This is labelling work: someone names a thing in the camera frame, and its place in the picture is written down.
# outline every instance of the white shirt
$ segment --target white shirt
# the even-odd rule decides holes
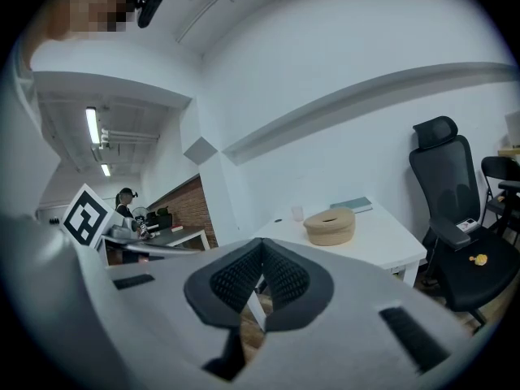
[[[0,76],[0,213],[34,218],[60,158],[41,134],[33,74],[19,41]]]

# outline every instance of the black chair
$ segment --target black chair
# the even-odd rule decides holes
[[[427,277],[437,280],[428,293],[443,296],[456,312],[470,312],[481,324],[486,319],[479,307],[497,297],[520,269],[520,253],[502,238],[512,211],[512,197],[520,183],[505,181],[505,209],[497,234],[484,227],[464,233],[456,224],[479,221],[480,200],[470,145],[458,136],[449,117],[438,117],[414,126],[418,149],[409,155],[410,165],[430,209],[430,228],[436,235]],[[487,255],[484,266],[470,257]]]
[[[513,160],[512,158],[488,156],[482,159],[480,166],[487,184],[486,206],[484,208],[482,220],[480,223],[483,223],[487,210],[490,210],[495,214],[496,221],[498,222],[498,217],[502,216],[505,210],[505,192],[502,191],[498,195],[494,196],[488,178],[520,181],[520,165],[518,165],[517,161]],[[494,223],[490,229],[494,229],[497,225],[498,223]],[[514,198],[513,211],[509,218],[508,225],[509,228],[517,233],[513,242],[513,244],[516,244],[518,233],[520,232],[520,198],[518,197]]]

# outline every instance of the teal notebook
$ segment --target teal notebook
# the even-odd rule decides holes
[[[352,199],[346,202],[338,202],[337,204],[332,204],[332,208],[350,208],[354,213],[364,212],[372,209],[372,202],[368,200],[367,197],[360,197],[356,199]]]

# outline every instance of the fluorescent light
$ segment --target fluorescent light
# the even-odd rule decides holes
[[[111,175],[111,172],[108,169],[108,165],[101,165],[101,169],[103,170],[103,173],[105,174],[105,176]]]
[[[99,145],[98,121],[96,120],[96,109],[87,107],[87,123],[89,124],[90,138],[95,145]]]

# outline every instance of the woven basket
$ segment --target woven basket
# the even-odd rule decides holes
[[[314,245],[338,245],[349,241],[356,229],[356,216],[349,208],[326,210],[303,222]]]

